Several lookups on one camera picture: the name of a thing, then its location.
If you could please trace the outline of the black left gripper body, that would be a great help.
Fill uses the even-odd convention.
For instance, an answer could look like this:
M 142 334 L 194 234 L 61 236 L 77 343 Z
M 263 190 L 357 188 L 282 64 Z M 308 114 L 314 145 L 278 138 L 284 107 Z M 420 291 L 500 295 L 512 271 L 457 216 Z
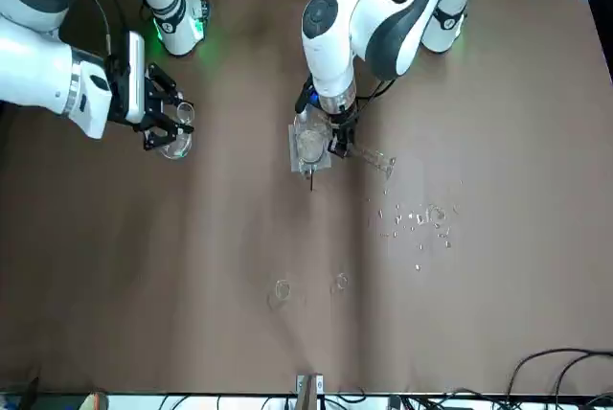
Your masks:
M 338 142 L 353 142 L 358 123 L 358 109 L 349 108 L 343 113 L 329 116 L 332 136 Z

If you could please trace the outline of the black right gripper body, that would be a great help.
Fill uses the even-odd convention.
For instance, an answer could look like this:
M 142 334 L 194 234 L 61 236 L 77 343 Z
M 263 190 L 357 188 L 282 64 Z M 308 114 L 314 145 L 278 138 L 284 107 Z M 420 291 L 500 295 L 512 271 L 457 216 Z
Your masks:
M 158 101 L 152 96 L 153 86 L 147 78 L 143 59 L 123 62 L 111 54 L 105 59 L 105 74 L 111 91 L 107 121 L 129 126 L 135 132 L 152 127 L 154 112 L 160 108 L 155 108 Z

